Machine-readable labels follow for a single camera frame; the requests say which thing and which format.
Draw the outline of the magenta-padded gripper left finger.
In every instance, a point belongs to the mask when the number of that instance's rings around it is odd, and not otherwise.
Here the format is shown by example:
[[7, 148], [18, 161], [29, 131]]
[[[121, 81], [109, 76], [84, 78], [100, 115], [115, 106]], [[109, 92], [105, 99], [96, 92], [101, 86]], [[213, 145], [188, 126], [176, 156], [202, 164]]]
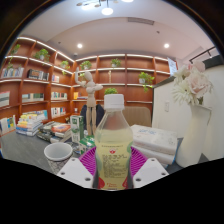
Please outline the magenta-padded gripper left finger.
[[79, 158], [71, 157], [58, 172], [58, 176], [84, 188], [92, 188], [96, 175], [96, 148], [88, 150]]

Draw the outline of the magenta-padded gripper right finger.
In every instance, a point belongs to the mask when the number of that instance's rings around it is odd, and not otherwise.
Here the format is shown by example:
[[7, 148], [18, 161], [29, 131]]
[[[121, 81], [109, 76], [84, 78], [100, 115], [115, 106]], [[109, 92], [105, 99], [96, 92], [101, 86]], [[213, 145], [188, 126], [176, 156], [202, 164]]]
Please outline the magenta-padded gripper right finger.
[[138, 149], [131, 148], [129, 188], [141, 188], [168, 175], [156, 158], [147, 158]]

